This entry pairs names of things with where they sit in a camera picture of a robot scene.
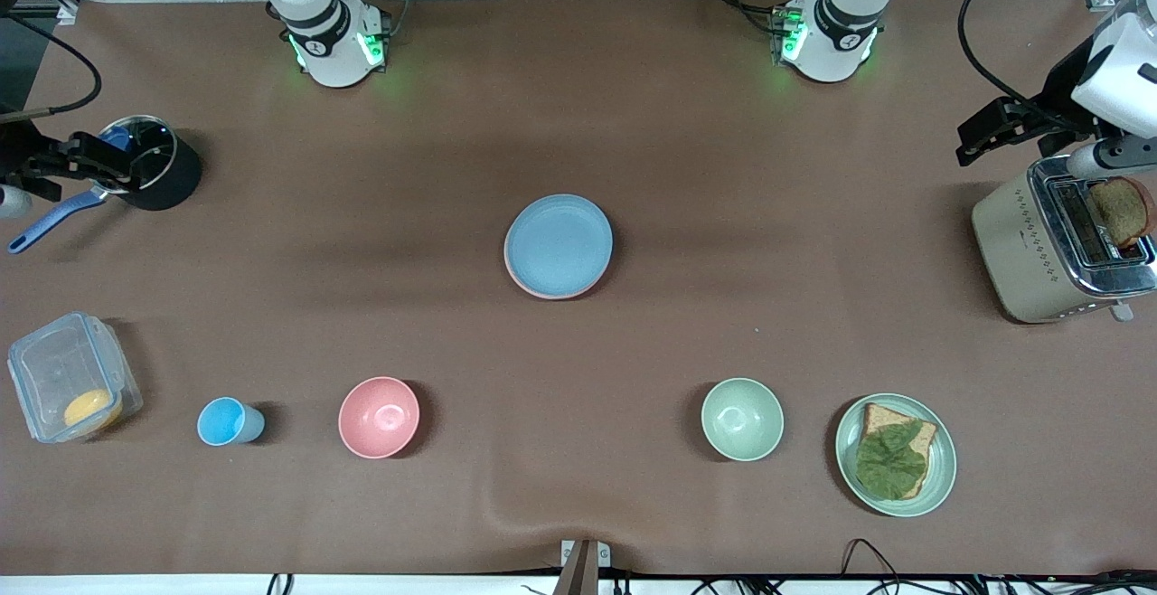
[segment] blue handle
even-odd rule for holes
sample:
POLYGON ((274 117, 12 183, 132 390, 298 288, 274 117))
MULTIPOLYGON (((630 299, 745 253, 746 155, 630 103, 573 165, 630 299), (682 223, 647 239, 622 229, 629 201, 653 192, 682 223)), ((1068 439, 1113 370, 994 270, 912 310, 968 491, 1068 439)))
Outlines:
POLYGON ((36 244, 36 241, 44 237, 46 233, 56 228, 61 221, 65 221, 66 216, 79 211, 84 211, 84 208, 101 206, 104 204, 105 196, 108 196, 108 192, 103 192, 98 188, 93 188, 91 191, 83 191, 79 196, 62 200, 62 203, 52 207, 52 211, 46 212, 39 220, 34 221, 16 240, 8 243, 8 254, 20 254, 30 248, 30 245, 36 244))

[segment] blue plate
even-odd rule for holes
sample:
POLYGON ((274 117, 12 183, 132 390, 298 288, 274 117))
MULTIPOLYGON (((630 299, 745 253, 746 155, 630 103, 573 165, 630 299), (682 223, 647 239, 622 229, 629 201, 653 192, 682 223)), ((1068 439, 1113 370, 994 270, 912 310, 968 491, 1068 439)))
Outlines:
POLYGON ((550 196, 524 208, 507 232, 507 270, 540 299, 589 291, 611 263, 611 223, 591 200, 550 196))

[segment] clear food container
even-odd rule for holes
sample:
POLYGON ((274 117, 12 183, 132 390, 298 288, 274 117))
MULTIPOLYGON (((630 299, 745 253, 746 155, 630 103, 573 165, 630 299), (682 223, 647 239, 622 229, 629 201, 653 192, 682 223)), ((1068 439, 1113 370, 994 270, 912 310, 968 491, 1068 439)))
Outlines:
POLYGON ((83 311, 13 344, 8 372, 28 431, 43 443, 86 438, 141 406, 117 336, 83 311))

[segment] toaster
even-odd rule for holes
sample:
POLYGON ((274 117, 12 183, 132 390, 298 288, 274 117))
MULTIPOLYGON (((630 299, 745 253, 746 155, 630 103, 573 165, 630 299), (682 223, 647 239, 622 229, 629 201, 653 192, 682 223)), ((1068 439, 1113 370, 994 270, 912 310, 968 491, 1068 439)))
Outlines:
POLYGON ((1151 237, 1118 249, 1108 237, 1089 188, 1068 155, 1041 159, 996 188, 972 211, 980 254, 1008 314, 1025 323, 1057 322, 1108 309, 1118 322, 1133 318, 1126 300, 1157 289, 1151 237))

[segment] toast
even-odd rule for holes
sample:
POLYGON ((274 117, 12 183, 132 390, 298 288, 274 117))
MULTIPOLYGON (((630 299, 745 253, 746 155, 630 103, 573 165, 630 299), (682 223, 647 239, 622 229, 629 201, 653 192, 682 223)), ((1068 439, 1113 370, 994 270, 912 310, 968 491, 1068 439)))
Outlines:
MULTIPOLYGON (((901 414, 894 410, 889 410, 883 405, 869 403, 864 409, 864 431, 860 435, 860 439, 868 436, 884 426, 907 424, 913 420, 915 420, 915 417, 908 417, 908 414, 901 414)), ((916 434, 916 438, 908 445, 908 448, 918 451, 918 454, 924 458, 926 464, 928 462, 928 453, 931 449, 933 439, 936 436, 937 429, 936 424, 923 421, 923 426, 920 427, 920 433, 916 434)), ((905 493, 900 500, 912 500, 916 497, 916 494, 920 493, 920 489, 924 485, 924 478, 927 477, 928 469, 926 468, 924 475, 920 476, 920 480, 916 482, 916 485, 912 487, 912 491, 905 493)))
POLYGON ((1136 244, 1157 229, 1157 206, 1148 188, 1136 179, 1114 177, 1089 188, 1089 197, 1118 248, 1136 244))

